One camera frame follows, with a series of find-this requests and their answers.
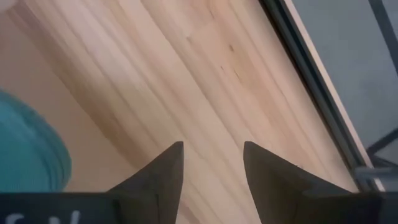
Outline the green slide sandal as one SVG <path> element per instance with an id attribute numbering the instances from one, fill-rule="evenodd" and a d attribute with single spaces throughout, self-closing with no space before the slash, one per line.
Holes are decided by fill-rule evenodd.
<path id="1" fill-rule="evenodd" d="M 0 90 L 0 193 L 61 192 L 71 174 L 72 159 L 53 127 Z"/>

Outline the black aluminium table frame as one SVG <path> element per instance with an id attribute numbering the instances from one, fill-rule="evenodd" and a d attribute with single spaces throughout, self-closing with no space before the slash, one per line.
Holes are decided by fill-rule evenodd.
<path id="1" fill-rule="evenodd" d="M 258 1 L 355 184 L 398 192 L 398 1 Z"/>

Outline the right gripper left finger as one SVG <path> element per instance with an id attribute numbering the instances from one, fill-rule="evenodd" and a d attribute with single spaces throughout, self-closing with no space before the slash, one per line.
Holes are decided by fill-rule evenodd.
<path id="1" fill-rule="evenodd" d="M 177 141 L 153 161 L 108 192 L 117 195 L 118 224 L 175 224 L 183 185 L 183 142 Z"/>

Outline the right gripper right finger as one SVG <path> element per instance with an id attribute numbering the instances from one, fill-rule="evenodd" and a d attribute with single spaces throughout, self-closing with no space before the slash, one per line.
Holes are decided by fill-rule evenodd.
<path id="1" fill-rule="evenodd" d="M 249 189 L 262 224 L 327 224 L 318 203 L 351 192 L 246 141 L 243 152 Z"/>

